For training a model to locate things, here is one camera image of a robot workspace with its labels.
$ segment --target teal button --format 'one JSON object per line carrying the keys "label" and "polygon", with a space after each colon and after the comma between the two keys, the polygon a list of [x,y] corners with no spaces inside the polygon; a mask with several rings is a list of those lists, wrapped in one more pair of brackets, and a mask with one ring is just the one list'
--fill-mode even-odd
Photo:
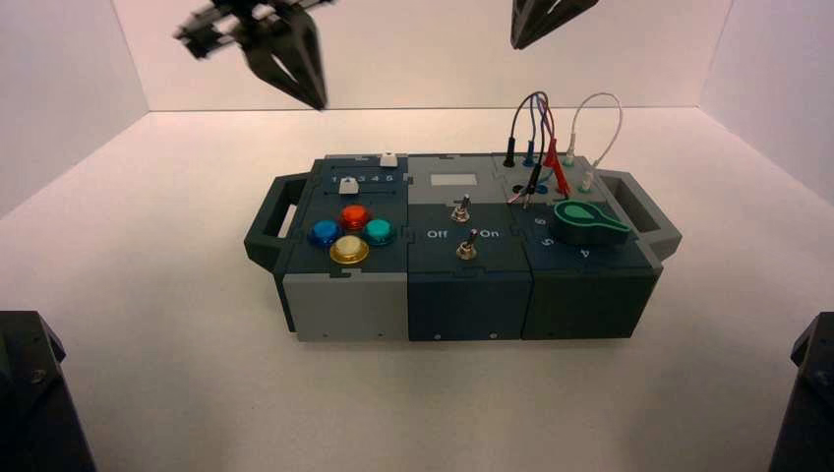
{"label": "teal button", "polygon": [[371,246],[384,246],[393,240],[391,225],[384,219],[372,219],[365,225],[365,241]]}

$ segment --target push button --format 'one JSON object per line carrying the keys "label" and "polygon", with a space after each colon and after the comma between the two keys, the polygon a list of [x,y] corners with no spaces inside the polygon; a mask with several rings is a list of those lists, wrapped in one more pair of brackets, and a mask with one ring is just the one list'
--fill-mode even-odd
{"label": "push button", "polygon": [[369,252],[368,244],[353,235],[342,236],[330,246],[330,258],[344,265],[361,263]]}
{"label": "push button", "polygon": [[341,235],[342,230],[335,221],[324,219],[310,228],[310,234],[307,235],[307,238],[320,248],[328,248]]}
{"label": "push button", "polygon": [[371,246],[384,246],[393,239],[391,225],[384,219],[372,219],[365,225],[365,241]]}
{"label": "push button", "polygon": [[362,229],[370,219],[371,213],[364,206],[348,205],[342,209],[339,223],[348,231],[356,231]]}
{"label": "push button", "polygon": [[393,152],[383,152],[380,155],[380,167],[396,167],[396,154]]}

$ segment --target white wire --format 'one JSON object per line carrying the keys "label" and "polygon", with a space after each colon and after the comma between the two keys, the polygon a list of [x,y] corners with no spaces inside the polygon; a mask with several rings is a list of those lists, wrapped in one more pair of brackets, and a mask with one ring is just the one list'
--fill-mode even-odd
{"label": "white wire", "polygon": [[593,164],[591,164],[591,166],[594,169],[597,168],[597,165],[599,165],[599,163],[602,162],[603,157],[605,157],[605,155],[608,154],[608,151],[611,150],[611,146],[614,145],[614,142],[617,140],[617,136],[620,135],[620,129],[623,127],[623,106],[620,104],[620,99],[616,95],[614,95],[613,93],[608,93],[606,91],[599,91],[597,93],[594,93],[594,94],[588,96],[584,100],[582,100],[582,103],[580,103],[579,107],[576,108],[576,113],[573,114],[573,122],[570,123],[570,137],[571,137],[570,140],[571,140],[571,143],[573,142],[573,140],[575,139],[575,136],[576,136],[576,119],[579,117],[579,112],[582,111],[582,108],[585,107],[586,103],[591,101],[593,98],[596,98],[597,96],[609,96],[610,98],[612,98],[614,100],[614,102],[617,104],[617,109],[620,110],[620,114],[619,114],[619,117],[617,119],[617,131],[614,132],[614,135],[611,137],[611,141],[608,143],[608,146],[605,148],[605,150],[602,151],[602,154],[600,154],[600,156],[597,158],[597,160],[595,160],[593,162]]}

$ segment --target red button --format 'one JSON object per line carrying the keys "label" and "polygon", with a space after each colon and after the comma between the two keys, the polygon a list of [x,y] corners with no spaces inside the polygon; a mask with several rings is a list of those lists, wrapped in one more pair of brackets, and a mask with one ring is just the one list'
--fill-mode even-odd
{"label": "red button", "polygon": [[362,229],[371,219],[371,213],[361,205],[348,205],[341,211],[339,223],[348,231]]}

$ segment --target dark teal module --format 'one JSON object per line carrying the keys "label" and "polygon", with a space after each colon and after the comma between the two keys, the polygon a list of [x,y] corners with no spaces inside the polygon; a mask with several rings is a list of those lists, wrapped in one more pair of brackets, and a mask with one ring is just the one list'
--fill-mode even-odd
{"label": "dark teal module", "polygon": [[[615,218],[605,204],[601,214]],[[562,242],[552,206],[511,206],[533,290],[523,339],[631,337],[662,267],[631,233],[621,244]]]}
{"label": "dark teal module", "polygon": [[[518,339],[532,278],[509,207],[472,205],[465,223],[452,221],[451,210],[408,206],[409,339]],[[472,229],[477,256],[462,260],[455,251]]]}

